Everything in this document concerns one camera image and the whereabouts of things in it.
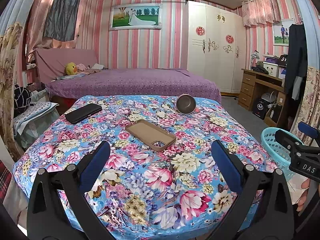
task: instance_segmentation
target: blue gripper pad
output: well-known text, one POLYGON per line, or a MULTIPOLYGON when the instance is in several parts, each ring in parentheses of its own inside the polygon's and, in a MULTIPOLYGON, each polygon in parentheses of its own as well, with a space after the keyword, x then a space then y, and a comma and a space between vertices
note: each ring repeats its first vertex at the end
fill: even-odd
POLYGON ((243 190, 241 174, 228 155, 228 150, 225 149, 219 140, 216 140, 211 144, 211 156, 215 160, 230 190, 240 194, 243 190))
POLYGON ((299 131, 303 132, 305 135, 311 137, 312 139, 316 139, 318 137, 318 131, 317 129, 311 127, 310 125, 307 125, 304 122, 300 122, 298 124, 299 131))
POLYGON ((81 194, 92 189, 109 157, 110 145, 107 141, 102 141, 97 147, 94 157, 80 174, 79 191, 81 194))

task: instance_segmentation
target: red plaid fabric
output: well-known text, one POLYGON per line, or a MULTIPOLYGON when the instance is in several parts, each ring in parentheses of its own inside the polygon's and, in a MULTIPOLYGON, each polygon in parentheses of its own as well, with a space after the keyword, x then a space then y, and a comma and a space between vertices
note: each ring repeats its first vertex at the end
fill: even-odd
POLYGON ((11 181, 11 173, 0 161, 0 203, 3 202, 11 181))

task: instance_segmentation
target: dark gray fabric hanging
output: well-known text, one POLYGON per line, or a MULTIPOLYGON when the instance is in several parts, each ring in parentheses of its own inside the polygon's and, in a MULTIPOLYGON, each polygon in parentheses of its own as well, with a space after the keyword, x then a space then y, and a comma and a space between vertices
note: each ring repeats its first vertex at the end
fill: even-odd
POLYGON ((80 0, 53 0, 44 26, 44 37, 58 41, 75 39, 80 0))

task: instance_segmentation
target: desk drawer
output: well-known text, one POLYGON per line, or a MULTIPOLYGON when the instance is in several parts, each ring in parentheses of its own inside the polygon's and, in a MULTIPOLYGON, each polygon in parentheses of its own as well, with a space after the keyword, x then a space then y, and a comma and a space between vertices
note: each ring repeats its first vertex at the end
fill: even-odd
POLYGON ((253 93, 253 86, 246 84, 246 83, 242 83, 241 85, 241 93, 245 93, 248 96, 252 96, 253 93))
POLYGON ((250 105, 251 102, 251 97, 246 95, 245 93, 241 92, 239 95, 239 101, 243 104, 245 104, 246 106, 250 105))
POLYGON ((243 73, 242 82, 254 86, 254 80, 255 80, 255 79, 256 79, 255 76, 252 76, 252 75, 243 73))

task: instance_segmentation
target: gray floor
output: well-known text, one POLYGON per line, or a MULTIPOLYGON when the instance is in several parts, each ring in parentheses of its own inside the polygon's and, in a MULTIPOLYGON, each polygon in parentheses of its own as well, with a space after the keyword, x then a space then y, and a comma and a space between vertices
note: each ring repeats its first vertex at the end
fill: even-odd
POLYGON ((261 142, 260 134, 268 126, 262 119, 238 105, 238 100, 230 97, 222 97, 222 106, 236 119, 246 130, 258 141, 261 142))

